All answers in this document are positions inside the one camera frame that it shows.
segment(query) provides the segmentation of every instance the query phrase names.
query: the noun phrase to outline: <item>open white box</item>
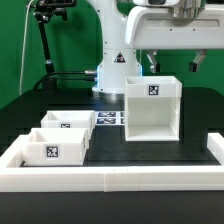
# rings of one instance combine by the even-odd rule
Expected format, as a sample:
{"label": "open white box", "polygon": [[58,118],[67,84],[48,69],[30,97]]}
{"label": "open white box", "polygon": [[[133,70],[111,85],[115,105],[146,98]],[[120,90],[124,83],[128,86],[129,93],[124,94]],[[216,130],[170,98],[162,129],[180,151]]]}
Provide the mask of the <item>open white box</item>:
{"label": "open white box", "polygon": [[42,128],[87,128],[89,139],[95,128],[93,110],[47,111],[41,120]]}
{"label": "open white box", "polygon": [[26,166],[82,165],[89,148],[87,129],[33,128],[16,141]]}
{"label": "open white box", "polygon": [[[0,158],[0,192],[224,190],[224,166],[26,167],[20,136]],[[208,135],[223,164],[224,139]]]}
{"label": "open white box", "polygon": [[128,77],[127,141],[178,141],[182,84],[173,76]]}

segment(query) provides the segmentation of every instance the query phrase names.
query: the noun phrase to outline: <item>cable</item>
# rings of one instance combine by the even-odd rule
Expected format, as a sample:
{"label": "cable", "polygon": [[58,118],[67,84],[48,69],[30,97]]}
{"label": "cable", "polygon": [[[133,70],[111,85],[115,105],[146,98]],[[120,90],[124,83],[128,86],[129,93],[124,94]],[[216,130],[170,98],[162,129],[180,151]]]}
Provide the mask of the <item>cable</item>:
{"label": "cable", "polygon": [[[41,78],[34,86],[33,86],[33,90],[37,90],[38,86],[44,81],[49,79],[49,77],[44,77]],[[69,78],[55,78],[55,77],[51,77],[51,79],[56,79],[56,80],[70,80],[70,81],[88,81],[88,82],[95,82],[96,81],[96,77],[92,76],[92,77],[87,77],[87,78],[76,78],[76,79],[69,79]]]}
{"label": "cable", "polygon": [[22,51],[22,62],[21,62],[21,72],[20,72],[20,81],[19,81],[19,94],[22,95],[23,92],[23,76],[24,76],[24,62],[25,62],[25,51],[26,51],[26,38],[27,38],[27,28],[28,28],[28,18],[31,4],[34,0],[31,0],[27,6],[26,10],[26,19],[25,19],[25,28],[23,36],[23,51]]}

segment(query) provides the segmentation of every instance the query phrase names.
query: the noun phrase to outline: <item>black cable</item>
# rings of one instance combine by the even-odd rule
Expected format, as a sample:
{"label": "black cable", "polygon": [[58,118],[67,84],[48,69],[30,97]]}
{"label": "black cable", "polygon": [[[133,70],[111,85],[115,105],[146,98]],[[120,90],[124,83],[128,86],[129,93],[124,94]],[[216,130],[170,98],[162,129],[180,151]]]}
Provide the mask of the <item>black cable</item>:
{"label": "black cable", "polygon": [[51,77],[54,75],[84,75],[84,74],[85,74],[84,71],[69,71],[69,72],[61,71],[61,72],[48,73],[48,74],[44,75],[42,78]]}
{"label": "black cable", "polygon": [[51,73],[48,73],[46,75],[44,75],[33,87],[33,89],[37,89],[38,86],[40,85],[40,83],[44,80],[46,80],[47,78],[50,78],[52,76],[55,76],[55,75],[82,75],[82,74],[85,74],[84,71],[59,71],[59,72],[51,72]]}
{"label": "black cable", "polygon": [[[44,81],[49,79],[49,77],[45,77],[40,79],[33,87],[33,90],[37,90],[38,86]],[[89,82],[95,82],[95,76],[93,77],[87,77],[87,78],[76,78],[76,79],[69,79],[69,78],[51,78],[51,79],[56,79],[56,80],[69,80],[69,81],[89,81]]]}

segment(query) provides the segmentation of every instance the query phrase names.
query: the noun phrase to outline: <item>small white box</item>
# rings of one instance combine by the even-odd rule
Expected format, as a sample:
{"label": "small white box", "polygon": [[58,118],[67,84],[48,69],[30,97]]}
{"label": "small white box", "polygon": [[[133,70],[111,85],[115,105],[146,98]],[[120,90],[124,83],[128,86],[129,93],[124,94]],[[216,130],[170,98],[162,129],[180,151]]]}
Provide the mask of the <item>small white box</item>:
{"label": "small white box", "polygon": [[82,165],[88,148],[86,128],[33,128],[22,157],[26,166]]}
{"label": "small white box", "polygon": [[95,112],[92,110],[47,111],[41,120],[42,128],[87,128],[89,139],[95,128]]}
{"label": "small white box", "polygon": [[127,141],[178,141],[182,84],[173,76],[128,77]]}

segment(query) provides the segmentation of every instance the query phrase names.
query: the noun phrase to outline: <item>black table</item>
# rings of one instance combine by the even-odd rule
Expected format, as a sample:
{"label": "black table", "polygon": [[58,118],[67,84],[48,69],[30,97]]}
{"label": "black table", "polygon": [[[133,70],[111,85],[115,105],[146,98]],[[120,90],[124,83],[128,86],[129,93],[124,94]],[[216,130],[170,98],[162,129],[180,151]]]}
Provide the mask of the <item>black table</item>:
{"label": "black table", "polygon": [[[47,110],[123,111],[88,89],[28,91],[0,110],[0,152],[40,127]],[[179,142],[124,140],[124,127],[96,127],[84,166],[218,165],[208,132],[224,133],[224,97],[184,88]],[[224,192],[0,193],[0,223],[222,223]]]}

